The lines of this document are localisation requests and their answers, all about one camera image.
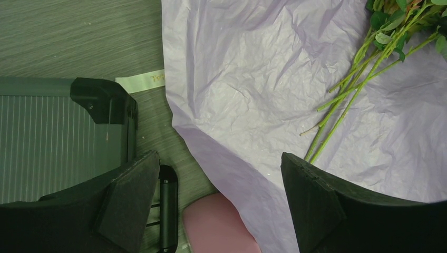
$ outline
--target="black plastic piece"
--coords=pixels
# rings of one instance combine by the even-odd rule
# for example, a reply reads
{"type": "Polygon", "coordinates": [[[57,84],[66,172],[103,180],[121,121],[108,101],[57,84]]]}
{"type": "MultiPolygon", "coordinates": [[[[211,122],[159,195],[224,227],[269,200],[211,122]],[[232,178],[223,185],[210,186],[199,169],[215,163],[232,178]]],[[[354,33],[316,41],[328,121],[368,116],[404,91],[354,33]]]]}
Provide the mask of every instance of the black plastic piece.
{"type": "Polygon", "coordinates": [[[173,253],[178,245],[178,179],[170,166],[160,167],[160,251],[173,253]]]}
{"type": "Polygon", "coordinates": [[[78,77],[71,84],[70,98],[84,107],[96,124],[127,124],[130,117],[138,128],[137,103],[116,82],[78,77]]]}
{"type": "Polygon", "coordinates": [[[281,171],[301,253],[447,252],[447,201],[370,191],[290,153],[281,171]]]}
{"type": "Polygon", "coordinates": [[[0,205],[0,252],[139,252],[159,169],[151,151],[39,201],[0,205]]]}

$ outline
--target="gray ribbed panel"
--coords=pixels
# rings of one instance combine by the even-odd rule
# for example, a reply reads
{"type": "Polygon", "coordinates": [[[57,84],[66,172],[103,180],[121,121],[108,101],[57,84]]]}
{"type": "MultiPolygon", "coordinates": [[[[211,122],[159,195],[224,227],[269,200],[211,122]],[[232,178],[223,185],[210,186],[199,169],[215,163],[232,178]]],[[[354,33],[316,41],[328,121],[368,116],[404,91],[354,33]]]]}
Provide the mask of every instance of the gray ribbed panel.
{"type": "Polygon", "coordinates": [[[120,146],[120,128],[96,125],[68,97],[0,96],[0,108],[0,203],[35,201],[120,165],[109,147],[120,146]]]}

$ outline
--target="pink object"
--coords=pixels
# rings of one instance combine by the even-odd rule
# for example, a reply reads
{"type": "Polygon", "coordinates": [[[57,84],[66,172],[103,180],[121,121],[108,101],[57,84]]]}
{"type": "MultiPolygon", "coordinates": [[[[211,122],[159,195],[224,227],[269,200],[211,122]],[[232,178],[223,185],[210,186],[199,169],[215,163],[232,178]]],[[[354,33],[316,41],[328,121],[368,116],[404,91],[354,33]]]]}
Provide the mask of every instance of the pink object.
{"type": "Polygon", "coordinates": [[[261,253],[239,212],[221,193],[185,208],[183,224],[193,253],[261,253]]]}

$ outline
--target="bundle of flower stems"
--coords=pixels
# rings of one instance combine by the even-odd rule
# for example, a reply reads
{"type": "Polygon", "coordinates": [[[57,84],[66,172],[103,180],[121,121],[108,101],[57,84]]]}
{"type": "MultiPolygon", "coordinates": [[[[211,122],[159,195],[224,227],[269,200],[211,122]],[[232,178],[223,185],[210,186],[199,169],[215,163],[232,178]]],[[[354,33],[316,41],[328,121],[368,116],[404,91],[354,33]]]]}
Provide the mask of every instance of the bundle of flower stems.
{"type": "Polygon", "coordinates": [[[355,54],[346,77],[329,90],[329,92],[334,92],[338,89],[337,96],[317,109],[320,111],[329,108],[323,119],[312,128],[318,128],[318,132],[304,158],[310,163],[314,163],[321,154],[368,81],[391,69],[399,62],[404,62],[406,57],[433,41],[436,41],[436,50],[447,59],[445,38],[447,35],[447,0],[368,0],[366,8],[372,14],[371,27],[366,34],[364,44],[355,54]],[[407,53],[404,53],[405,43],[419,31],[423,31],[423,34],[429,34],[429,36],[420,45],[410,48],[407,53]],[[379,69],[381,63],[393,53],[399,56],[399,60],[379,69]],[[371,70],[365,76],[363,72],[371,65],[371,70]],[[322,134],[327,132],[329,119],[348,98],[351,100],[347,103],[343,113],[322,139],[322,134]]]}

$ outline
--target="gray wood-grain floor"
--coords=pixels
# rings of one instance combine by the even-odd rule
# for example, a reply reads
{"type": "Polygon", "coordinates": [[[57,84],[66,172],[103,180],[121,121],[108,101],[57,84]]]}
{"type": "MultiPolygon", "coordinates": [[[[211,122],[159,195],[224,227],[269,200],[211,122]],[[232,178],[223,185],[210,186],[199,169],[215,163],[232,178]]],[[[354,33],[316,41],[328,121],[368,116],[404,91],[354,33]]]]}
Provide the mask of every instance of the gray wood-grain floor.
{"type": "MultiPolygon", "coordinates": [[[[162,68],[161,0],[0,0],[0,76],[114,80],[162,68]]],[[[171,127],[164,88],[133,97],[138,151],[158,150],[162,163],[176,169],[180,213],[216,192],[171,127]]],[[[149,220],[157,215],[154,209],[149,220]]],[[[182,226],[179,235],[177,252],[189,252],[182,226]]],[[[148,228],[141,251],[157,252],[157,241],[158,228],[148,228]]]]}

